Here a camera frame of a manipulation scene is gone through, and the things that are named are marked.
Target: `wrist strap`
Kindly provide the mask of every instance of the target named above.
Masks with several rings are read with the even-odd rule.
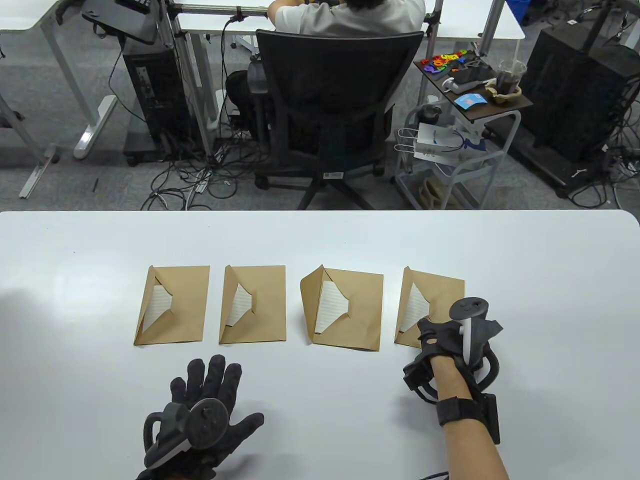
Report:
[[[452,397],[441,400],[436,405],[436,411],[438,412],[438,423],[441,427],[449,422],[463,419],[478,420],[486,425],[480,405],[466,398]]]

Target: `white lined paper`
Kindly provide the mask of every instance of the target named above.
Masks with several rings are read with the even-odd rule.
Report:
[[[236,294],[234,295],[234,301],[231,304],[231,311],[227,318],[227,325],[234,326],[245,313],[251,310],[252,296],[244,289],[244,287],[238,284]]]
[[[171,309],[173,296],[162,285],[155,285],[149,299],[145,316],[142,319],[142,331],[152,326],[160,315]]]
[[[320,293],[318,315],[316,318],[316,333],[323,333],[339,317],[349,312],[349,300],[340,292],[338,286],[325,280]]]
[[[412,284],[409,300],[406,303],[406,310],[404,311],[404,318],[400,324],[400,332],[406,332],[418,323],[418,320],[429,315],[430,306],[429,302],[418,290],[418,287]]]

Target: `black computer tower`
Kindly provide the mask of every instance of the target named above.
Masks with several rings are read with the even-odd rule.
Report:
[[[597,37],[588,54],[581,24],[545,28],[520,86],[533,101],[522,124],[573,162],[588,161],[620,123],[640,88],[640,56]]]
[[[166,132],[178,141],[197,135],[174,50],[159,36],[154,45],[128,38],[122,56],[154,141],[160,143]]]

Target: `sleeve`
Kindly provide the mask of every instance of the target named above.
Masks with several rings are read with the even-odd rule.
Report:
[[[424,17],[427,14],[427,7],[424,0],[404,0],[406,11],[411,19],[411,24],[415,31],[422,29]]]
[[[308,8],[309,5],[281,6],[276,12],[276,31],[300,33]]]

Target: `chair wheel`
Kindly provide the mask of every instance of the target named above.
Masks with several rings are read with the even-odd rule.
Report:
[[[258,187],[260,190],[268,190],[270,185],[269,185],[269,179],[263,175],[256,175],[255,176],[255,181],[253,182],[255,184],[256,187]]]
[[[385,164],[380,162],[380,163],[374,163],[373,164],[373,176],[374,177],[382,177],[382,175],[385,174]]]

